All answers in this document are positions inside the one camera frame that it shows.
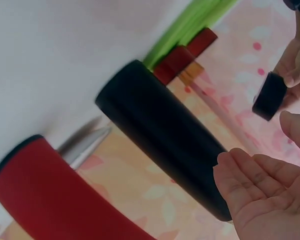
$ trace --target black cylinder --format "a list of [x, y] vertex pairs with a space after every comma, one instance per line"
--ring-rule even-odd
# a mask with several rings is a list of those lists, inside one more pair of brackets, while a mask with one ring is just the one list
[[217, 156], [226, 150], [140, 61], [118, 72], [95, 103], [195, 200], [231, 221], [213, 176]]

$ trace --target white surface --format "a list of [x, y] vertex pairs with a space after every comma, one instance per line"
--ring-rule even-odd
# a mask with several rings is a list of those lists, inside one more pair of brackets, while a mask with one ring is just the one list
[[0, 159], [43, 134], [57, 148], [94, 98], [191, 0], [0, 0]]

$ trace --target black rim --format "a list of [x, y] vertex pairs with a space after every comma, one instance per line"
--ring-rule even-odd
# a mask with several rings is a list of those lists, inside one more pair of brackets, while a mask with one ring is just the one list
[[12, 151], [10, 151], [0, 162], [0, 172], [2, 169], [4, 169], [5, 165], [9, 162], [9, 160], [16, 155], [21, 149], [23, 149], [25, 146], [27, 146], [28, 144], [38, 140], [38, 139], [42, 139], [43, 136], [37, 134], [37, 135], [33, 135], [29, 138], [27, 138], [26, 140], [24, 140], [23, 142], [19, 143]]

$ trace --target green object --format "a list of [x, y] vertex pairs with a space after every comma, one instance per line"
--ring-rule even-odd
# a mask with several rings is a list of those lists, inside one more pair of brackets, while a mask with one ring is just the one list
[[193, 0], [143, 60], [153, 70], [175, 46], [188, 45], [205, 27], [215, 24], [238, 0]]

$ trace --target red cylinder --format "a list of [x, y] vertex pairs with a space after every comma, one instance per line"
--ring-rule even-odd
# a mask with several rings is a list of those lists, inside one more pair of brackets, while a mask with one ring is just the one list
[[41, 136], [0, 163], [0, 202], [35, 240], [154, 240], [104, 200]]

